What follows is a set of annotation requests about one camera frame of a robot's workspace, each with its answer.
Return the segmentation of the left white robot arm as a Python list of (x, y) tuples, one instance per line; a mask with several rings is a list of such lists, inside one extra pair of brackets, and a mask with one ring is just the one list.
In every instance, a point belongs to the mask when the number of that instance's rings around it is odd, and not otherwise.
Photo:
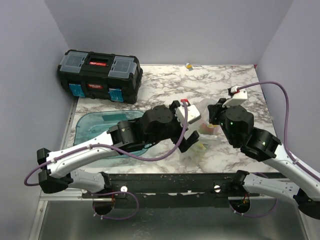
[(182, 106), (178, 101), (170, 107), (155, 106), (141, 117), (124, 120), (100, 135), (79, 145), (60, 151), (46, 148), (37, 151), (37, 161), (41, 166), (38, 182), (46, 194), (58, 193), (67, 188), (86, 190), (104, 198), (112, 189), (107, 174), (82, 170), (85, 165), (119, 155), (133, 156), (146, 145), (170, 139), (180, 152), (186, 152), (198, 141), (194, 131), (185, 138), (188, 125), (201, 118), (195, 105)]

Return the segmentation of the translucent white plastic bag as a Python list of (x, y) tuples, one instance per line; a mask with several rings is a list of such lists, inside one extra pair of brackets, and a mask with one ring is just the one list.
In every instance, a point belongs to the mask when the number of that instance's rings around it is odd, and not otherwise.
[(200, 162), (204, 159), (205, 154), (207, 154), (213, 147), (217, 146), (221, 142), (221, 129), (218, 125), (215, 125), (214, 135), (201, 134), (200, 126), (202, 124), (210, 125), (209, 123), (209, 111), (208, 109), (200, 109), (201, 119), (190, 125), (186, 136), (190, 136), (193, 131), (197, 131), (199, 134), (198, 142), (192, 145), (186, 152), (180, 155), (180, 159), (184, 162)]

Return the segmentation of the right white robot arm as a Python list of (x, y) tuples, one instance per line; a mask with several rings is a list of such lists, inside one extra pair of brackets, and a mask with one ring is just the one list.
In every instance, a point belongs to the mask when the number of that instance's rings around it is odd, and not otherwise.
[(320, 218), (320, 173), (301, 159), (291, 159), (285, 145), (267, 130), (254, 126), (254, 115), (241, 105), (224, 106), (225, 98), (208, 105), (209, 123), (219, 125), (229, 144), (247, 157), (268, 165), (290, 182), (265, 179), (242, 172), (230, 183), (230, 191), (241, 196), (245, 192), (267, 195), (295, 202), (305, 215)]

